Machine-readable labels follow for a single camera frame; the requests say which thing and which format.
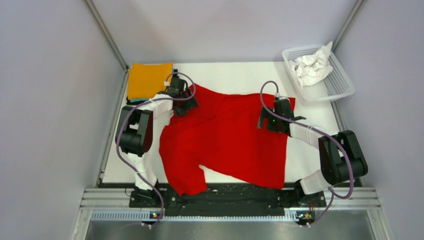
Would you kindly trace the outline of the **red t shirt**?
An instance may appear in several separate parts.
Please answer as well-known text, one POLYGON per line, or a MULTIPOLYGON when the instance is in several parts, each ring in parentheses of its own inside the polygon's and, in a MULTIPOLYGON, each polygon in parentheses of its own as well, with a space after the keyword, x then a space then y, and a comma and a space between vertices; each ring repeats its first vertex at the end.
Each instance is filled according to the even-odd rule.
POLYGON ((159 154, 179 195, 207 189, 204 168, 265 188, 285 183, 288 136, 258 128, 262 106, 274 97, 223 94, 197 85, 198 107, 174 116, 162 130, 159 154))

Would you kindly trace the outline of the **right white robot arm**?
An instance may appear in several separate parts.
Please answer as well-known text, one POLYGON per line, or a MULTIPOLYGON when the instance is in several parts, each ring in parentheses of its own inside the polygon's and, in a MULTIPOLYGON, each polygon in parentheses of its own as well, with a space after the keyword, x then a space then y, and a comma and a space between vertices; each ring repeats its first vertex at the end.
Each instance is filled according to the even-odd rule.
POLYGON ((369 171, 353 131, 326 131, 305 120, 294 115, 288 98, 275 97, 273 107, 261 107, 257 124, 259 129, 265 125, 271 132, 301 140, 318 150, 320 168, 294 184, 293 200, 299 206, 307 206, 317 193, 346 181, 353 183, 369 171))

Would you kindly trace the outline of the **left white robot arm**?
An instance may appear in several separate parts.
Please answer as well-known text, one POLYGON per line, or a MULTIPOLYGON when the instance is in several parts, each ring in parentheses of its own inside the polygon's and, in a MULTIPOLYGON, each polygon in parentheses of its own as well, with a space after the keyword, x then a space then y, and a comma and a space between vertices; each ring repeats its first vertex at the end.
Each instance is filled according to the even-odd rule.
POLYGON ((155 207, 164 203, 148 154, 154 143, 154 121, 165 114, 183 117, 199 105, 195 98, 196 84, 187 74, 174 70, 163 84, 165 89, 154 97, 135 106, 124 106, 118 119, 116 153, 135 175, 131 207, 155 207))

